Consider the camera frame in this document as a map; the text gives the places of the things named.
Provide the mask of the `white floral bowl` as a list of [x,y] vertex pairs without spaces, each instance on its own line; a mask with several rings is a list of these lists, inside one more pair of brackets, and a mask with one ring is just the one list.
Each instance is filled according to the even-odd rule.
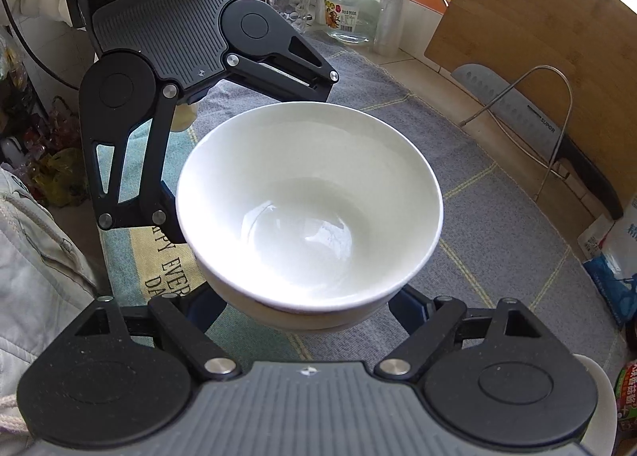
[[381,307],[389,304],[396,292],[368,305],[354,307],[352,310],[338,310],[327,313],[298,313],[278,310],[236,291],[219,279],[205,264],[194,257],[205,281],[228,304],[257,322],[283,331],[327,333],[345,330],[373,316]]

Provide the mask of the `large white fruit plate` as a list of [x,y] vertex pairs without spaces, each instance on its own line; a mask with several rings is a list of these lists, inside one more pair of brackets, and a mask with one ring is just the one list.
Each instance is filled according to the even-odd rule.
[[617,406],[612,384],[602,367],[583,355],[575,358],[587,369],[597,388],[597,406],[588,423],[581,444],[592,455],[611,456],[617,435]]

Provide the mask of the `santoku kitchen knife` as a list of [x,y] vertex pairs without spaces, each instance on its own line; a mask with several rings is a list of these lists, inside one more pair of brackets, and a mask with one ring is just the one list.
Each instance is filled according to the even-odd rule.
[[468,90],[493,118],[508,126],[531,150],[540,156],[539,163],[567,160],[584,187],[610,214],[613,220],[623,217],[623,206],[609,179],[574,143],[564,129],[496,71],[481,65],[464,64],[451,76]]

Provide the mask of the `clear drinking glass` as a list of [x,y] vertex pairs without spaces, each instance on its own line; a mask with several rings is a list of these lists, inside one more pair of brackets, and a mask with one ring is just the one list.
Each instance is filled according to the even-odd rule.
[[266,0],[298,33],[304,33],[310,18],[311,0]]

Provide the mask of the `glass jar with label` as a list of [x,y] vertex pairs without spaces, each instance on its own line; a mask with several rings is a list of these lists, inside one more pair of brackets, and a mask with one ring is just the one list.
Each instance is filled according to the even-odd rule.
[[373,41],[381,0],[324,0],[326,33],[347,44]]

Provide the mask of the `white blue salt bag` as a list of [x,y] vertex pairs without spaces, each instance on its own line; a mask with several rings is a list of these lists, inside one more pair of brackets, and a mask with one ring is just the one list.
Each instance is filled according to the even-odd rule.
[[636,206],[633,196],[619,220],[600,216],[578,237],[578,244],[587,256],[584,269],[619,327],[636,313]]

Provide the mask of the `green lid sauce jar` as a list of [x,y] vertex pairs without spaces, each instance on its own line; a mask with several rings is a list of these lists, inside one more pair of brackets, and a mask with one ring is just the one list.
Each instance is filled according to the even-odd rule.
[[617,377],[616,387],[617,425],[622,432],[636,431],[637,417],[637,364],[628,362]]

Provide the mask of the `bamboo cutting board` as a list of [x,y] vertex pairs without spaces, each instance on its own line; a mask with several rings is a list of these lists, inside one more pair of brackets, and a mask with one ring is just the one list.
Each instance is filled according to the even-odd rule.
[[636,14],[620,0],[451,0],[425,56],[448,71],[477,62],[514,80],[611,182],[636,192]]

